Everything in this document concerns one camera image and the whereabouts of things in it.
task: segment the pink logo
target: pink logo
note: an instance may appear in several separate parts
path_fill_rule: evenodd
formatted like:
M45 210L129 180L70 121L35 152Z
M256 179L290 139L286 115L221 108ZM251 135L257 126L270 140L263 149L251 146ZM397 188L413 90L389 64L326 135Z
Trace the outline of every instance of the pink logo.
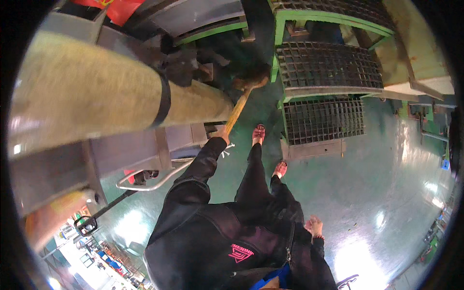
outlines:
M244 247L241 247L236 244L232 244L232 254L229 254L229 257L232 257L235 259L235 262L241 262L245 260L246 258L249 258L251 255L254 255L252 251L245 249Z

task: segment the metal grate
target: metal grate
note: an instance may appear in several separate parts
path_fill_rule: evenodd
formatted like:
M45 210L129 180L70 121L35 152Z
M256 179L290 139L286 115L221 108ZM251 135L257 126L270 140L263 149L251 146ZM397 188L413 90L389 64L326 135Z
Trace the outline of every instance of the metal grate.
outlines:
M289 145L365 134L359 98L284 103Z
M394 30L394 24L381 0L271 0L278 10L315 10L338 13L369 21Z
M354 86L383 88L377 63L364 48L315 41L276 48L284 88Z

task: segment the blue container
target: blue container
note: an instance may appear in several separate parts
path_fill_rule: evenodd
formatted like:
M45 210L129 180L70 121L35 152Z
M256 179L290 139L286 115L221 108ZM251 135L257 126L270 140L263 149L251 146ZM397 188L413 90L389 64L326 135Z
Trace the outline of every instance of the blue container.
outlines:
M446 159L441 163L441 168L444 170L450 170L450 162Z

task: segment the hand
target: hand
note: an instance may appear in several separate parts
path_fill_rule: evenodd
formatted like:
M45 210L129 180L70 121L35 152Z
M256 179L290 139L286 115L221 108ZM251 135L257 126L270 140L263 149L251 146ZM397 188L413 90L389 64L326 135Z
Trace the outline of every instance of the hand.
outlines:
M315 214L312 214L310 220L304 223L304 228L313 236L322 236L322 222Z
M222 126L222 128L217 131L217 132L214 132L212 134L212 137L221 137L222 139L224 139L224 141L227 143L227 145L229 145L230 141L229 141L229 134L226 132L226 126Z

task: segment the pink sandal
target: pink sandal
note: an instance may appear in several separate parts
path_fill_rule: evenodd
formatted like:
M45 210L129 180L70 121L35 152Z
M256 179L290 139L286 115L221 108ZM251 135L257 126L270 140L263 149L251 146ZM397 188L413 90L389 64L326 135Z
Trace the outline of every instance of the pink sandal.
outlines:
M281 160L277 164L276 169L274 169L274 174L272 176L277 175L279 178L282 178L285 175L285 173L287 172L287 166L288 166L287 162Z
M253 142L255 138L261 138L262 141L261 142L258 141L258 143L261 143L262 145L265 135L266 135L266 128L264 127L263 124L258 124L256 125L256 128L253 130L253 134L251 135L251 142Z

